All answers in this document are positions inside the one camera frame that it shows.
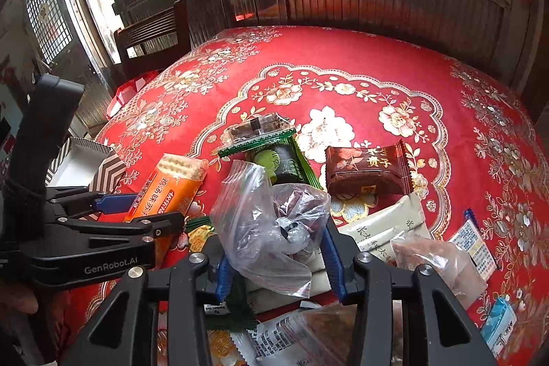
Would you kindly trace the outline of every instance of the black and white striped box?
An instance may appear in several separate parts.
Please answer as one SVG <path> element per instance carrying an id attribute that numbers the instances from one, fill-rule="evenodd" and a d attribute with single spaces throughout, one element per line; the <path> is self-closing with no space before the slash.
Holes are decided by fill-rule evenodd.
<path id="1" fill-rule="evenodd" d="M 89 186 L 111 193 L 126 172 L 114 149 L 91 140 L 70 137 L 48 168 L 46 186 Z M 86 219 L 97 220 L 99 214 Z"/>

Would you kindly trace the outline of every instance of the white and blue package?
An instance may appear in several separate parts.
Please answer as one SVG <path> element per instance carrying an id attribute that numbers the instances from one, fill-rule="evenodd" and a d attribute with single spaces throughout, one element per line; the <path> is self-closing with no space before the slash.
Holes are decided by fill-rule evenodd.
<path id="1" fill-rule="evenodd" d="M 498 298 L 480 330 L 494 357 L 497 357 L 506 345 L 515 323 L 517 323 L 517 316 L 511 305 L 505 299 Z"/>

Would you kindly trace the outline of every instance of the orange snack package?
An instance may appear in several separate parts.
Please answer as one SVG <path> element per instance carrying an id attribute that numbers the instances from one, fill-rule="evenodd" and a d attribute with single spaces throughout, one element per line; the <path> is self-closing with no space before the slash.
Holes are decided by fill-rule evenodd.
<path id="1" fill-rule="evenodd" d="M 124 221 L 172 211 L 185 214 L 207 170 L 207 160 L 164 154 L 133 201 Z M 160 267 L 170 247 L 171 237 L 160 237 L 155 243 L 156 266 Z"/>

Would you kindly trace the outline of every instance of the finger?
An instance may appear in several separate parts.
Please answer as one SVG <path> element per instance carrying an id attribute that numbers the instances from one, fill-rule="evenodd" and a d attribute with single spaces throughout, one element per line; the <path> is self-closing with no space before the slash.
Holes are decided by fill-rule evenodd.
<path id="1" fill-rule="evenodd" d="M 0 283 L 0 302 L 30 315 L 38 311 L 38 301 L 32 290 L 19 283 Z"/>

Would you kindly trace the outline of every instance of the red tablecloth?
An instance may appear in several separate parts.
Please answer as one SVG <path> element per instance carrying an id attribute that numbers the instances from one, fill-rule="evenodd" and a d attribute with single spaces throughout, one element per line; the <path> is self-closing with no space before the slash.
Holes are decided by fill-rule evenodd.
<path id="1" fill-rule="evenodd" d="M 499 362 L 526 364 L 549 328 L 548 168 L 512 93 L 459 61 L 381 36 L 240 28 L 164 71 L 97 141 L 113 145 L 128 165 L 119 191 L 139 191 L 164 152 L 207 158 L 207 178 L 189 210 L 199 216 L 231 165 L 212 155 L 224 128 L 269 112 L 295 120 L 299 146 L 321 179 L 328 145 L 375 147 L 403 138 L 433 237 L 448 239 L 465 209 L 476 213 L 501 270 L 469 315 L 481 325 L 494 300 L 507 297 L 518 323 Z M 334 219 L 344 224 L 375 206 L 340 201 Z M 175 249 L 166 264 L 177 259 Z M 72 335 L 113 284 L 72 293 Z"/>

